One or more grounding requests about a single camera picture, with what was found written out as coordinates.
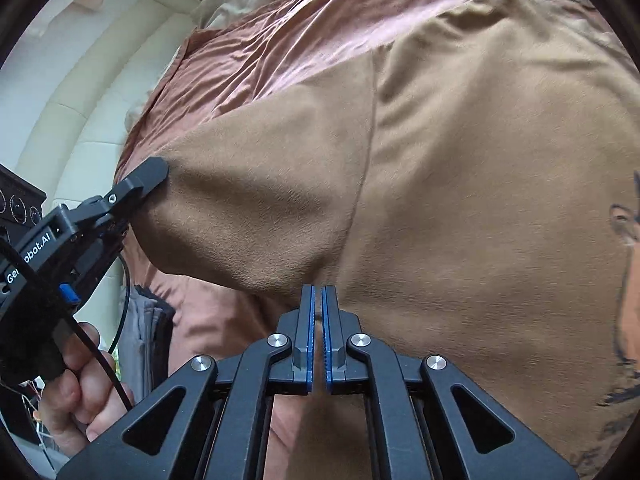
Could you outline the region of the person's left hand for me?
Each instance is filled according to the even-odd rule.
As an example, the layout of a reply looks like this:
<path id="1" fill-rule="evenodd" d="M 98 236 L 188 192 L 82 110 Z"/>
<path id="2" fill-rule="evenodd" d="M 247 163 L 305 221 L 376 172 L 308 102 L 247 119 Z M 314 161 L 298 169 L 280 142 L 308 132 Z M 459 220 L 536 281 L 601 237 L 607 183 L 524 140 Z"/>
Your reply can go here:
<path id="1" fill-rule="evenodd" d="M 38 413 L 55 444 L 74 456 L 127 413 L 99 361 L 75 335 L 66 339 L 64 373 L 48 382 Z"/>

